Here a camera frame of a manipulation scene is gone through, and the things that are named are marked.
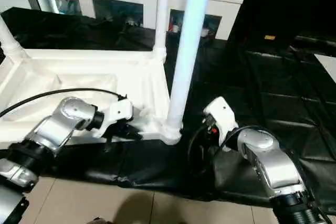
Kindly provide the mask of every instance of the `black cable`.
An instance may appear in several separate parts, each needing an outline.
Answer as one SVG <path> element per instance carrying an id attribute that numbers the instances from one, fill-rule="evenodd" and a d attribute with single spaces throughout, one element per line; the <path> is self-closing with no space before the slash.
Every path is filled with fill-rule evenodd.
<path id="1" fill-rule="evenodd" d="M 41 94 L 37 94 L 34 95 L 32 97 L 29 97 L 25 100 L 22 100 L 18 103 L 15 103 L 14 105 L 10 106 L 9 108 L 6 108 L 4 111 L 0 112 L 0 118 L 3 117 L 5 114 L 9 113 L 10 111 L 28 103 L 31 101 L 34 101 L 36 99 L 42 98 L 42 97 L 46 97 L 48 95 L 52 95 L 52 94 L 59 94 L 59 93 L 67 93 L 67 92 L 74 92 L 74 91 L 94 91 L 94 92 L 102 92 L 102 93 L 107 93 L 107 94 L 113 94 L 115 96 L 118 97 L 119 100 L 125 99 L 124 96 L 117 94 L 115 92 L 109 91 L 109 90 L 105 90 L 105 89 L 95 89 L 95 88 L 73 88 L 73 89 L 59 89 L 59 90 L 53 90 L 53 91 L 48 91 L 45 93 L 41 93 Z"/>

